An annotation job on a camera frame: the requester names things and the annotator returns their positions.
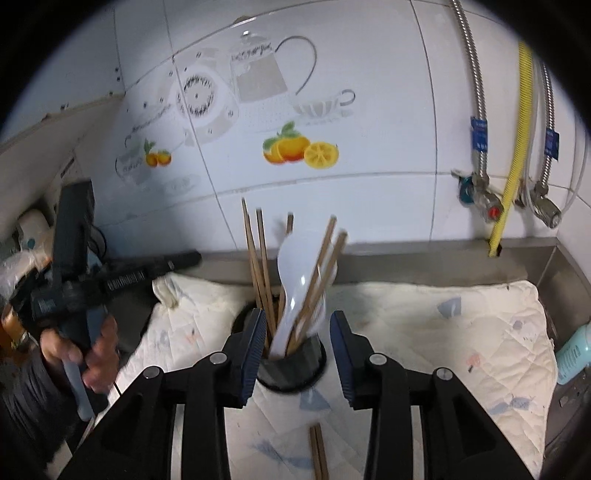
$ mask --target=blue label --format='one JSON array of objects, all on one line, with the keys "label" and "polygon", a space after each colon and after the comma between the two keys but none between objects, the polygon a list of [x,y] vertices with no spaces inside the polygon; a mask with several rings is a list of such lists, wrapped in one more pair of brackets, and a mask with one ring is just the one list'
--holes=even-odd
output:
[{"label": "blue label", "polygon": [[546,144],[544,146],[544,154],[549,155],[551,158],[558,160],[558,145],[560,143],[560,135],[558,132],[546,129]]},{"label": "blue label", "polygon": [[488,151],[488,123],[486,120],[480,120],[472,117],[472,149],[478,152]]}]

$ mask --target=wall tile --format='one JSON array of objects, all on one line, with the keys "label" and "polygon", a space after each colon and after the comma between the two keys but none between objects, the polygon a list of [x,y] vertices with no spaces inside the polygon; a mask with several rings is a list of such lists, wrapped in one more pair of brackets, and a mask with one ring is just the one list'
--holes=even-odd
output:
[{"label": "wall tile", "polygon": [[[491,179],[491,185],[499,191],[505,187],[505,179]],[[550,187],[548,197],[560,208],[566,203],[568,191]],[[457,197],[458,182],[451,175],[437,176],[433,240],[457,240],[489,238],[491,224],[485,224],[474,208],[462,205]],[[512,208],[503,237],[556,236],[557,231],[547,228],[528,210]]]},{"label": "wall tile", "polygon": [[[560,134],[560,151],[558,161],[552,161],[550,184],[569,187],[573,175],[575,146],[575,117],[573,105],[570,103],[558,81],[552,77],[554,92],[554,129]],[[538,115],[535,123],[535,137],[531,149],[530,176],[539,178],[544,154],[546,118],[545,102],[541,81],[537,83]]]},{"label": "wall tile", "polygon": [[306,4],[310,0],[164,0],[173,50],[179,51],[211,33],[232,25],[239,17]]},{"label": "wall tile", "polygon": [[43,64],[23,91],[1,131],[0,142],[40,122],[61,106],[73,108],[123,93],[113,9],[101,9]]},{"label": "wall tile", "polygon": [[327,179],[253,189],[219,196],[239,249],[246,249],[241,198],[253,221],[262,208],[267,247],[277,248],[285,234],[288,212],[294,228],[323,231],[330,215],[349,232],[349,243],[428,240],[433,211],[434,176],[383,175]]},{"label": "wall tile", "polygon": [[[169,60],[132,87],[121,108],[76,147],[93,180],[97,222],[118,223],[213,194],[191,125],[177,108],[177,86]],[[148,158],[146,147],[161,152],[163,163],[169,152],[170,164],[149,166],[156,157]]]},{"label": "wall tile", "polygon": [[165,255],[189,249],[200,252],[230,251],[236,248],[214,197],[175,205],[100,228],[114,257]]},{"label": "wall tile", "polygon": [[[580,144],[578,145],[578,150],[581,153],[581,159],[583,158],[584,153],[584,144],[585,141],[587,142],[587,161],[585,165],[585,171],[583,175],[583,180],[581,183],[581,188],[579,190],[579,196],[588,204],[591,205],[591,138],[587,136],[585,140],[585,128],[581,123],[579,129],[577,129],[577,133],[580,132]],[[576,169],[576,175],[573,177],[573,188],[576,186],[576,183],[579,178],[580,167]]]},{"label": "wall tile", "polygon": [[[269,39],[256,44],[273,50],[288,36],[307,37],[318,62],[295,95],[313,65],[313,50],[302,39],[286,42],[275,54],[265,50],[248,65],[234,61],[230,69],[228,52],[234,58],[240,48],[256,52],[240,46],[243,26],[174,57],[181,84],[189,82],[185,99],[218,193],[321,176],[434,171],[431,87],[410,3],[372,0],[367,8],[349,0],[317,2],[262,15],[248,28]],[[191,85],[196,79],[206,83]],[[345,105],[353,93],[355,100]],[[299,108],[308,113],[298,114]],[[264,141],[291,121],[309,140],[278,143],[279,156],[267,147],[266,160]],[[336,164],[318,169],[298,161],[308,141],[336,145]],[[296,161],[271,163],[282,155]]]},{"label": "wall tile", "polygon": [[[450,5],[450,0],[413,0],[413,3],[429,3],[448,7]],[[501,23],[501,20],[493,12],[481,5],[478,1],[462,0],[462,8],[464,9],[464,12],[476,14],[481,17],[488,18],[489,20],[494,20],[498,23]]]},{"label": "wall tile", "polygon": [[126,88],[172,55],[162,0],[125,0],[115,7]]},{"label": "wall tile", "polygon": [[[453,168],[472,171],[470,116],[473,89],[462,39],[451,8],[416,2],[415,9],[425,39],[437,115],[437,171]],[[482,71],[489,122],[488,173],[506,176],[511,168],[519,102],[517,38],[502,25],[467,14]],[[536,135],[532,145],[531,174],[541,168],[545,136],[541,85]],[[554,162],[550,183],[568,187],[574,156],[574,113],[568,98],[554,82],[556,130],[560,133],[560,161]]]},{"label": "wall tile", "polygon": [[589,233],[591,232],[591,208],[579,198],[560,225],[558,239],[578,263],[585,276],[591,280],[591,255]]}]

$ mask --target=black utensil holder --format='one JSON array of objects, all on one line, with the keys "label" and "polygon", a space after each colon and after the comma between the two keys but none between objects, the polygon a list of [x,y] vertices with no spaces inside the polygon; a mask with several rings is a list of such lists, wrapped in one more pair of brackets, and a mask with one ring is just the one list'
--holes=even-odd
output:
[{"label": "black utensil holder", "polygon": [[[247,304],[236,317],[232,333],[241,332],[244,321],[256,304]],[[326,366],[326,350],[318,335],[307,338],[300,347],[285,358],[262,358],[257,380],[271,391],[297,393],[311,387]]]}]

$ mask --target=stainless steel hose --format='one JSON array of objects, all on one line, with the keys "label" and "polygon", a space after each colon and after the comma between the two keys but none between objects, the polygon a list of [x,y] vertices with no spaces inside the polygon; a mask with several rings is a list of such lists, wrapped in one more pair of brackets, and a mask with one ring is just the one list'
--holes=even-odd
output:
[{"label": "stainless steel hose", "polygon": [[[464,40],[464,47],[466,49],[466,54],[468,56],[468,60],[470,62],[470,70],[472,72],[472,82],[474,88],[474,97],[476,100],[476,117],[478,120],[486,121],[486,105],[485,105],[485,98],[484,98],[484,87],[482,84],[482,75],[480,73],[480,64],[478,63],[478,55],[476,54],[476,46],[474,45],[474,39],[472,38],[472,32],[470,30],[470,25],[468,24],[468,20],[466,18],[466,13],[462,8],[461,3],[459,0],[451,0],[452,2],[452,9],[455,13],[458,26],[462,31],[462,37]],[[488,175],[486,174],[486,164],[487,164],[487,153],[486,151],[478,151],[478,168],[476,170],[476,175],[486,181],[488,184]]]},{"label": "stainless steel hose", "polygon": [[[548,69],[543,62],[540,62],[540,71],[542,84],[544,85],[544,101],[546,106],[546,130],[554,130],[554,92],[552,91],[552,80]],[[550,179],[550,169],[552,168],[552,156],[544,153],[544,164],[540,173],[540,187],[547,191],[548,181]]]}]

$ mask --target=white plastic bag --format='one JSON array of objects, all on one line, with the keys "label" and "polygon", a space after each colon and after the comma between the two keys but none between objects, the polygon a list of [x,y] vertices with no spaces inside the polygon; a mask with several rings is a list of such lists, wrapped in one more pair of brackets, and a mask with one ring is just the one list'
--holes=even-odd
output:
[{"label": "white plastic bag", "polygon": [[10,299],[18,281],[29,270],[37,268],[41,270],[47,265],[48,256],[44,251],[27,250],[17,252],[0,263],[0,295],[4,300]]}]

